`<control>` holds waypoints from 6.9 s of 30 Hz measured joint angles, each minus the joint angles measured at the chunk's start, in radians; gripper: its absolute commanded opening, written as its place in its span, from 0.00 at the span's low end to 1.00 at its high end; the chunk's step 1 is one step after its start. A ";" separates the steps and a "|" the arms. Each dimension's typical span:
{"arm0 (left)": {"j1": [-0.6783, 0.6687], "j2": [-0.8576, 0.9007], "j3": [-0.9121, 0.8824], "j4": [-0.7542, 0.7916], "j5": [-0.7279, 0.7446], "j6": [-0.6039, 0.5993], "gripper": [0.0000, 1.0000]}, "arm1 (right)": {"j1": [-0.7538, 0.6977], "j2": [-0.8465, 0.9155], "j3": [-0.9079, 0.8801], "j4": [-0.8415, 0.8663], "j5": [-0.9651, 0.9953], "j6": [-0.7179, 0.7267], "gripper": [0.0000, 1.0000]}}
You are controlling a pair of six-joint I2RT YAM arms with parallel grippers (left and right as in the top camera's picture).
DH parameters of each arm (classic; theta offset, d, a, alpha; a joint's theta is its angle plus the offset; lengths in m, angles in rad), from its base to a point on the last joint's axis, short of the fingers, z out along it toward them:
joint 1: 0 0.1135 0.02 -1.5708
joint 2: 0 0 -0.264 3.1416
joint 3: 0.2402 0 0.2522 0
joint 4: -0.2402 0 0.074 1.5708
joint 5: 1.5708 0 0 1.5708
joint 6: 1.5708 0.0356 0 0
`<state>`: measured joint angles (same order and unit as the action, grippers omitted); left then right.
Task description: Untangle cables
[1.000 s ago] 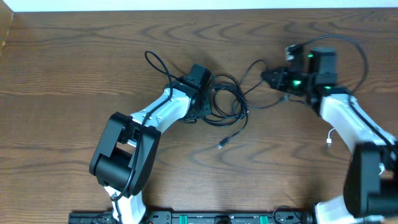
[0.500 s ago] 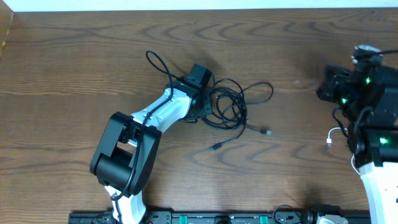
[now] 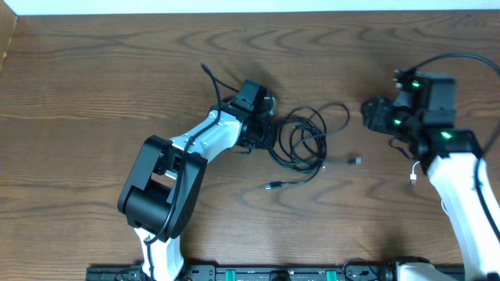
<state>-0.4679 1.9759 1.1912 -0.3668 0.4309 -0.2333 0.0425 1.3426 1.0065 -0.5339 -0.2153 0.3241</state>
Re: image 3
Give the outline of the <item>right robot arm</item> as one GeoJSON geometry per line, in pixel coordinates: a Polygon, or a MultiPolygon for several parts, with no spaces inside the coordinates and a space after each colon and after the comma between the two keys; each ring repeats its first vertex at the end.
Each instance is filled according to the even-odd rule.
{"type": "Polygon", "coordinates": [[[486,151],[474,132],[455,128],[455,78],[396,72],[396,98],[361,105],[364,127],[409,146],[441,198],[459,243],[466,280],[499,278],[499,203],[488,179],[486,151]]]}

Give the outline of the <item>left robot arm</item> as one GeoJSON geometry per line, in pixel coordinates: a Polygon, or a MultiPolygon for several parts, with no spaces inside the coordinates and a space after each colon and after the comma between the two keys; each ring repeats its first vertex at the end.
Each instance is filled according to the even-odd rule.
{"type": "Polygon", "coordinates": [[[188,132],[168,140],[152,135],[141,146],[117,201],[139,236],[148,280],[175,280],[184,267],[180,235],[198,199],[207,165],[234,146],[270,149],[276,140],[272,92],[245,80],[188,132]]]}

